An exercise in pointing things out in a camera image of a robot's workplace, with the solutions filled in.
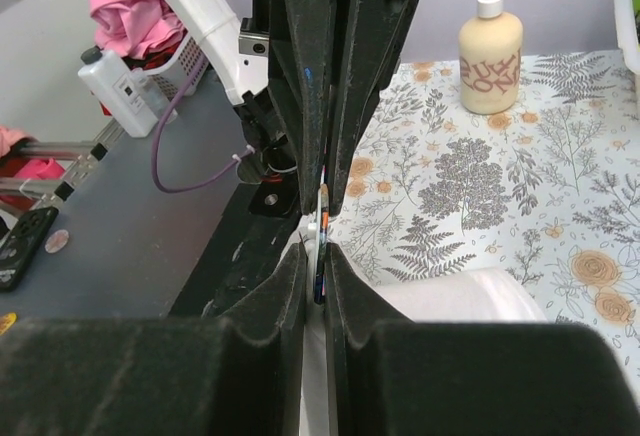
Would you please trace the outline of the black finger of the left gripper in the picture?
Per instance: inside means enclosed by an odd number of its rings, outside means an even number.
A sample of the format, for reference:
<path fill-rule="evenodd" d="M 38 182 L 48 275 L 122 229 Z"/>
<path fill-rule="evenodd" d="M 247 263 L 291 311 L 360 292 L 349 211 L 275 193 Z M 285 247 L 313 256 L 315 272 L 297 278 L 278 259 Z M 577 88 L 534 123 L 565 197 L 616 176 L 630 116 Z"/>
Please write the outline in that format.
<path fill-rule="evenodd" d="M 340 213 L 355 149 L 399 61 L 419 0 L 348 0 L 332 109 L 327 183 Z"/>
<path fill-rule="evenodd" d="M 316 209 L 329 120 L 334 0 L 253 0 L 268 31 L 268 91 L 296 161 L 301 212 Z"/>

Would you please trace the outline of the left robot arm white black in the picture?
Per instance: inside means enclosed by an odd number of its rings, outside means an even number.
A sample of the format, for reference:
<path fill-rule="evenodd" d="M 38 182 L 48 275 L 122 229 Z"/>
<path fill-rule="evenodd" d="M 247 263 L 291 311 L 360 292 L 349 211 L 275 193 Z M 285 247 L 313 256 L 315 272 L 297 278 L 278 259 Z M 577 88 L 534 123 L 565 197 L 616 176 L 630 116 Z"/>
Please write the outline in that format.
<path fill-rule="evenodd" d="M 391 81 L 419 0 L 165 0 L 248 119 L 275 114 L 303 214 L 321 184 L 341 212 L 352 159 Z"/>

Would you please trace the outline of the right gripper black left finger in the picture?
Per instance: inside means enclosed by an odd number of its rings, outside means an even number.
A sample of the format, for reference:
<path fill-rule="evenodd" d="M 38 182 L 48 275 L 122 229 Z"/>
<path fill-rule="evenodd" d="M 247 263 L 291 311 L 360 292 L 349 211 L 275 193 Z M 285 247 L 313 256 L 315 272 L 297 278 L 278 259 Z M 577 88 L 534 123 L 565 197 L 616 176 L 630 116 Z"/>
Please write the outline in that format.
<path fill-rule="evenodd" d="M 306 252 L 218 317 L 25 320 L 1 339 L 5 435 L 295 435 Z"/>

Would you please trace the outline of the white t-shirt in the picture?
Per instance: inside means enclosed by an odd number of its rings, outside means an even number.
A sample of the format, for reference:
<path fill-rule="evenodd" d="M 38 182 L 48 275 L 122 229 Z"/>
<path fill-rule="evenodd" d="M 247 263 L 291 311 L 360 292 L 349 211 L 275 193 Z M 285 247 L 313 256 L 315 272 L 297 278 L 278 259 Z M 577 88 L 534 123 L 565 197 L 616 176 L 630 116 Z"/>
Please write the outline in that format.
<path fill-rule="evenodd" d="M 326 300 L 314 299 L 318 249 L 307 252 L 302 351 L 302 435 L 396 435 L 405 426 L 405 392 L 417 392 L 411 372 L 419 349 L 446 349 L 445 325 L 542 322 L 545 317 L 520 283 L 500 269 L 458 272 L 373 287 L 339 247 L 328 245 Z"/>

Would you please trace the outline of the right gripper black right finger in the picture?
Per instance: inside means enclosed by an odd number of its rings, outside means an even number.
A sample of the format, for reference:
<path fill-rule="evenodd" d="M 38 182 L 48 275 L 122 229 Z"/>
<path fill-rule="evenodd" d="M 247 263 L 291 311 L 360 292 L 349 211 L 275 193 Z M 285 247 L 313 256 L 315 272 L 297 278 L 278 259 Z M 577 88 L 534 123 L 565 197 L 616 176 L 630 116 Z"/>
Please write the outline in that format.
<path fill-rule="evenodd" d="M 635 435 L 609 345 L 580 324 L 417 323 L 329 244 L 325 328 L 333 435 Z"/>

